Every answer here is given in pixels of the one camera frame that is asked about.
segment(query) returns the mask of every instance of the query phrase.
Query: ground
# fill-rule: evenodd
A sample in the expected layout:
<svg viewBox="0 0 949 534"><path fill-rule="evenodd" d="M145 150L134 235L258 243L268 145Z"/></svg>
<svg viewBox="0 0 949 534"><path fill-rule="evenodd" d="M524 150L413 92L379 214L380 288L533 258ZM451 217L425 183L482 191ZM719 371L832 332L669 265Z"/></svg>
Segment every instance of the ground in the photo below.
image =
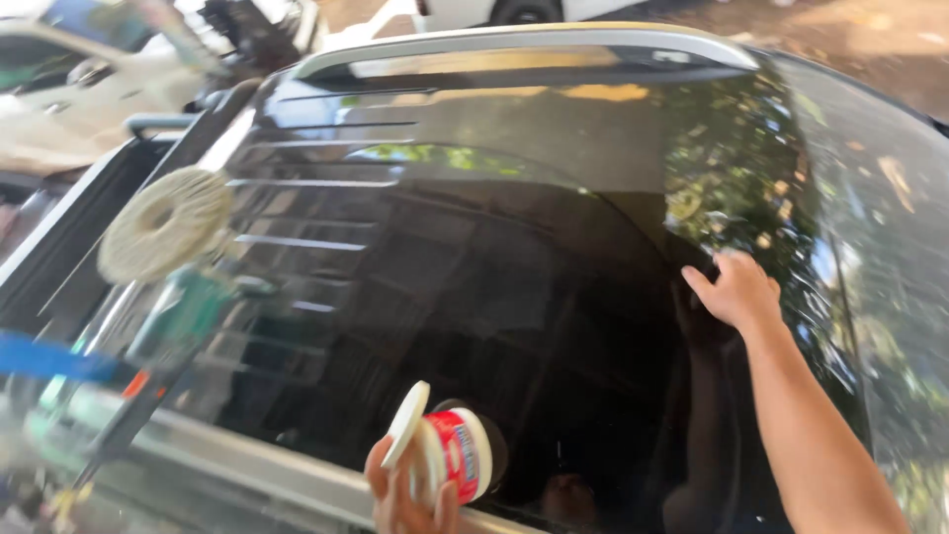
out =
<svg viewBox="0 0 949 534"><path fill-rule="evenodd" d="M368 20L385 0L322 0L331 31ZM782 48L834 67L949 122L947 0L650 0L608 20L650 20ZM380 36L412 31L396 17Z"/></svg>

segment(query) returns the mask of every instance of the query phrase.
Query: person's hand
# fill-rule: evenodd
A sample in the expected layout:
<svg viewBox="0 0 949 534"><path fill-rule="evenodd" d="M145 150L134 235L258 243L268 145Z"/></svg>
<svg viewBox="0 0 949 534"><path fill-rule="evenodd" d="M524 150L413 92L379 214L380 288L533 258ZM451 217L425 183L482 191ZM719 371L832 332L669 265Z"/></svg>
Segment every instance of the person's hand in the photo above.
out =
<svg viewBox="0 0 949 534"><path fill-rule="evenodd" d="M412 500L409 489L409 464L415 443L409 443L391 472L382 467L382 458L390 447L392 436L385 436L365 459L365 478L376 498L372 519L379 534L457 534L459 506L455 483L441 487L433 514Z"/></svg>
<svg viewBox="0 0 949 534"><path fill-rule="evenodd" d="M781 289L774 278L747 253L727 251L714 256L720 275L715 284L695 267L684 267L682 276L709 313L740 332L759 324L780 324Z"/></svg>

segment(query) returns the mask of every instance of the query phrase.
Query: car body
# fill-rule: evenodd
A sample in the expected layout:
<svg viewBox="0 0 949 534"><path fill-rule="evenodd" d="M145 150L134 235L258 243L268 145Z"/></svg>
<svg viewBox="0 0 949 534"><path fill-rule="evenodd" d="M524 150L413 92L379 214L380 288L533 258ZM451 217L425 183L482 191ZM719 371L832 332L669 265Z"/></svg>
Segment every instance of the car body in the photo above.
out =
<svg viewBox="0 0 949 534"><path fill-rule="evenodd" d="M578 22L644 0L418 0L418 31Z"/></svg>
<svg viewBox="0 0 949 534"><path fill-rule="evenodd" d="M219 53L231 49L197 14L200 0L178 0L185 20ZM312 0L257 0L271 22L299 17L294 45L313 45ZM126 2L46 0L0 9L0 181L44 178L88 167L127 139L125 118L181 112L204 76ZM70 80L70 72L76 80Z"/></svg>
<svg viewBox="0 0 949 534"><path fill-rule="evenodd" d="M370 528L359 470L421 379L511 450L463 532L790 532L744 345L679 277L735 247L782 286L916 531L946 525L949 140L932 119L664 25L380 40L235 92L173 147L100 162L0 266L0 326L124 354L162 285L110 288L88 252L116 200L197 164L233 179L237 273L281 288L222 311L132 474L97 487L170 503L149 494L163 462L297 528ZM149 179L122 171L160 157ZM54 381L28 433L65 462L120 403Z"/></svg>

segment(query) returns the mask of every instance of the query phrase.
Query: silver roof rail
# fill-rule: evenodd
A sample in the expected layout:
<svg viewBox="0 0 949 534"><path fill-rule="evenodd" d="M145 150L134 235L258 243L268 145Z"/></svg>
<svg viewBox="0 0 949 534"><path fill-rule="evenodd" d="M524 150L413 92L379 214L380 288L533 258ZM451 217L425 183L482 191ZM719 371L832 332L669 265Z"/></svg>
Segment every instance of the silver roof rail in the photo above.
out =
<svg viewBox="0 0 949 534"><path fill-rule="evenodd" d="M696 54L728 67L758 70L757 61L748 51L706 31L669 24L586 22L437 31L377 39L312 55L294 69L293 75L314 80L329 74L333 67L358 61L443 52L564 46L664 48Z"/></svg>

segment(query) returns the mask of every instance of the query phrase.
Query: tire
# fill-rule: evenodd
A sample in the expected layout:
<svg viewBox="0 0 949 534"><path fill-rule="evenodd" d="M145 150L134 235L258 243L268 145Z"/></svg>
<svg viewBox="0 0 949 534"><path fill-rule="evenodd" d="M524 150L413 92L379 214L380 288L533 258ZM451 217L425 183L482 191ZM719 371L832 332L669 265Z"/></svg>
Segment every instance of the tire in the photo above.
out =
<svg viewBox="0 0 949 534"><path fill-rule="evenodd" d="M498 0L492 26L564 22L564 12L557 0Z"/></svg>

